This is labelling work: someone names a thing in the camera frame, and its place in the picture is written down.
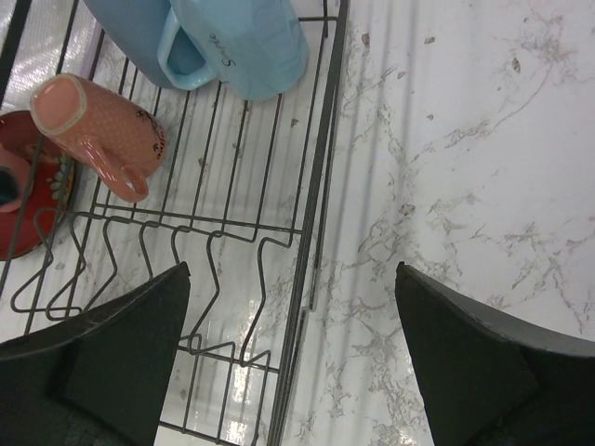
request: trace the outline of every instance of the mug rim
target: mug rim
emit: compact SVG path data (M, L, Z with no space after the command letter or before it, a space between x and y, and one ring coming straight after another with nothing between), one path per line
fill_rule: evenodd
M67 78L74 83L74 86L78 90L78 94L81 99L81 106L76 111L76 113L73 115L73 117L70 118L66 123L64 123L63 125L60 125L59 127L50 129L50 128L45 127L39 121L39 119L37 117L37 111L35 110L33 102L37 98L38 94L48 84L51 84L52 82L56 81L56 79L60 79L60 78ZM71 127L73 127L73 125L75 125L76 123L78 123L81 120L81 118L83 117L83 115L86 112L86 93L78 79L78 76L64 72L64 73L61 73L61 74L58 74L58 75L52 77L51 79L47 79L45 82L43 82L41 85L39 85L33 92L32 96L31 96L30 109L31 109L31 117L33 118L33 122L35 123L35 126L39 129L39 131L41 133L43 133L47 137L55 137L55 136L61 135L62 133L66 132L67 130L69 130Z

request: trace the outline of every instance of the blue mug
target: blue mug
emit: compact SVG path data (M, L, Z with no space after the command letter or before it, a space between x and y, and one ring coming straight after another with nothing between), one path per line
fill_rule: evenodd
M157 60L170 5L167 0L85 0L86 6L122 52L154 84L174 86ZM205 60L185 33L171 43L168 72L184 76L199 72Z
M218 78L244 99L288 90L306 70L308 44L290 0L170 0L157 51L172 85L193 90ZM176 40L185 32L205 59L196 72L172 70Z

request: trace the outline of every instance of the red ceramic dish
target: red ceramic dish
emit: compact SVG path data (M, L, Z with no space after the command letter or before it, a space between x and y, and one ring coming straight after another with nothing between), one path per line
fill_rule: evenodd
M31 114L28 111L14 111L0 116L0 143L7 151L21 156L29 163L32 162L37 143L41 134L35 127ZM13 258L23 256L41 244L44 238L58 225L61 220L56 212L47 210L37 218L39 233L35 226L35 214L42 207L51 207L63 210L68 207L72 197L74 183L74 168L66 177L68 156L49 139L44 139L39 163L33 180L33 189L27 201L25 214L20 227L17 245ZM60 188L66 182L66 189L61 202L58 202ZM13 212L0 214L0 261L8 259L10 243L17 225L19 209Z

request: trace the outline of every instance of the pink polka dot mug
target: pink polka dot mug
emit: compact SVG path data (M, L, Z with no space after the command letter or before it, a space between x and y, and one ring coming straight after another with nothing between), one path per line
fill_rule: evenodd
M146 178L165 157L165 131L131 101L73 74L40 85L31 99L39 131L91 166L122 200L149 194Z

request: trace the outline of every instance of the black wire dish rack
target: black wire dish rack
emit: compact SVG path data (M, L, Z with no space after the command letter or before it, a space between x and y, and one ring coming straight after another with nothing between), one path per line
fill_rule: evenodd
M53 2L68 3L55 60L61 72L77 45L73 25L89 12L78 0ZM16 75L32 0L14 5L0 103ZM324 0L320 16L300 18L308 72L262 103L217 83L162 91L101 33L89 77L152 111L167 128L168 155L150 178L150 197L134 205L68 162L74 200L66 210L38 211L52 213L56 230L14 258L24 198L0 276L0 340L79 314L187 261L191 303L161 426L218 444L280 444L323 250L348 0L337 6L333 15ZM30 185L41 148L39 141ZM63 182L59 201L65 189ZM168 434L158 442L160 435Z

